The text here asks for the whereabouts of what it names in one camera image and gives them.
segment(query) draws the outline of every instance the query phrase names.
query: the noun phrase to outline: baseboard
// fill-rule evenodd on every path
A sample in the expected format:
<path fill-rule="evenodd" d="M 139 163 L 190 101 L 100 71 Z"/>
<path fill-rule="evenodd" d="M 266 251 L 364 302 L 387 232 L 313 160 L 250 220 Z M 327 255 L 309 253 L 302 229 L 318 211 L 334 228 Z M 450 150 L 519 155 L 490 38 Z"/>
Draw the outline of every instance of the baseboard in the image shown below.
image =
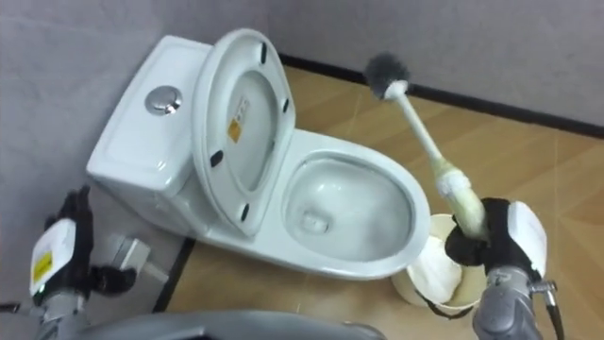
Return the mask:
<path fill-rule="evenodd" d="M 187 264 L 187 261 L 189 261 L 189 256 L 193 252 L 194 246 L 195 240 L 192 238 L 187 238 L 183 241 L 180 251 L 178 252 L 178 255 L 176 255 L 174 265 L 168 274 L 168 281 L 166 281 L 161 292 L 159 292 L 158 300 L 155 303 L 155 307 L 153 307 L 153 313 L 165 312 L 166 308 L 168 308 L 170 300 L 172 299 L 172 294 L 182 275 L 182 270 Z"/>
<path fill-rule="evenodd" d="M 348 70 L 338 66 L 327 65 L 321 62 L 301 59 L 284 54 L 279 55 L 284 65 L 299 68 L 316 74 L 335 77 L 342 80 L 364 84 L 361 72 Z M 512 119 L 529 124 L 556 128 L 585 136 L 604 139 L 604 127 L 583 123 L 580 121 L 562 118 L 549 113 L 517 108 L 511 105 L 479 99 L 470 95 L 451 93 L 443 90 L 432 89 L 427 86 L 412 84 L 410 95 L 427 100 L 491 114 L 497 117 Z"/>

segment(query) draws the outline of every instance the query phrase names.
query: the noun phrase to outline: wooden floor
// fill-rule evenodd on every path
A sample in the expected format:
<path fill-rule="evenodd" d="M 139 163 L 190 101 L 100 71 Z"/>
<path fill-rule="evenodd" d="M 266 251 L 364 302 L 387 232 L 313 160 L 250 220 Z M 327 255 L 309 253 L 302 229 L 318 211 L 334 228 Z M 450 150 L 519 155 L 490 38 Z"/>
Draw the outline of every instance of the wooden floor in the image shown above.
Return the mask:
<path fill-rule="evenodd" d="M 388 155 L 417 177 L 434 213 L 447 212 L 427 159 L 397 107 L 377 102 L 361 85 L 295 69 L 288 69 L 287 75 L 299 128 Z M 538 213 L 548 232 L 547 275 L 559 284 L 567 339 L 601 339 L 604 143 L 421 99 L 411 101 L 444 154 L 468 175 L 481 196 L 523 200 Z M 545 339 L 554 339 L 541 302 L 536 309 Z M 169 310 L 240 308 L 365 322 L 395 340 L 475 338 L 471 317 L 444 321 L 412 307 L 389 280 L 330 280 L 198 244 Z"/>

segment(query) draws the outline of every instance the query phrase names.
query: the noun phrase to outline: yellow warning label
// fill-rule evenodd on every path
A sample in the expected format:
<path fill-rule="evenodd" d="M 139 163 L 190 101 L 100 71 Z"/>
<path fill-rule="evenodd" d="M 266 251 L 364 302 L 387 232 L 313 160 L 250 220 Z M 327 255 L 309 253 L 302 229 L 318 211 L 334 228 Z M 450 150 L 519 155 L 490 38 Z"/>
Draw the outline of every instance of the yellow warning label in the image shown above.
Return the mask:
<path fill-rule="evenodd" d="M 34 265 L 33 273 L 31 273 L 34 283 L 38 282 L 52 267 L 53 253 L 52 251 L 48 251 L 44 253 Z"/>
<path fill-rule="evenodd" d="M 242 136 L 242 125 L 239 124 L 237 119 L 233 118 L 228 125 L 228 137 L 233 140 L 233 142 L 239 142 L 239 138 Z"/>

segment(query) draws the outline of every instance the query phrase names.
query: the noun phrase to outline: gray wall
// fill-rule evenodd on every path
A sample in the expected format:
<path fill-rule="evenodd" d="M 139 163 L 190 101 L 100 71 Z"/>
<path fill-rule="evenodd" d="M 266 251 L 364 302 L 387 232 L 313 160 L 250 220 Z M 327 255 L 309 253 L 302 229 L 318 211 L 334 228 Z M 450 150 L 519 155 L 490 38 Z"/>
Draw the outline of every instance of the gray wall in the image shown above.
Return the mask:
<path fill-rule="evenodd" d="M 601 0 L 270 0 L 297 57 L 361 70 L 390 50 L 415 83 L 604 126 Z"/>
<path fill-rule="evenodd" d="M 84 167 L 128 81 L 165 34 L 213 43 L 238 26 L 267 28 L 259 0 L 0 0 L 0 301 L 27 299 L 30 252 L 42 223 Z M 121 235 L 153 247 L 169 269 L 181 239 L 144 223 L 94 188 L 96 250 L 109 260 Z M 160 283 L 142 277 L 120 299 L 95 298 L 94 321 L 149 312 Z M 0 315 L 0 339 L 36 328 Z"/>

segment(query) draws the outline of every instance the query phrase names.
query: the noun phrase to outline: white toilet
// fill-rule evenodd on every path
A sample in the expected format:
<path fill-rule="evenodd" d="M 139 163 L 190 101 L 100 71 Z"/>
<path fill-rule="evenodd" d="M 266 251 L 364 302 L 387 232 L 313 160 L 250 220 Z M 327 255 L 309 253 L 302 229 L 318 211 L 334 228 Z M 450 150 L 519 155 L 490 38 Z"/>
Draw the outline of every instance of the white toilet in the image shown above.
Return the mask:
<path fill-rule="evenodd" d="M 295 128 L 277 51 L 251 29 L 214 46 L 163 38 L 87 170 L 165 230 L 319 275 L 384 278 L 428 239 L 428 202 L 407 170 Z"/>

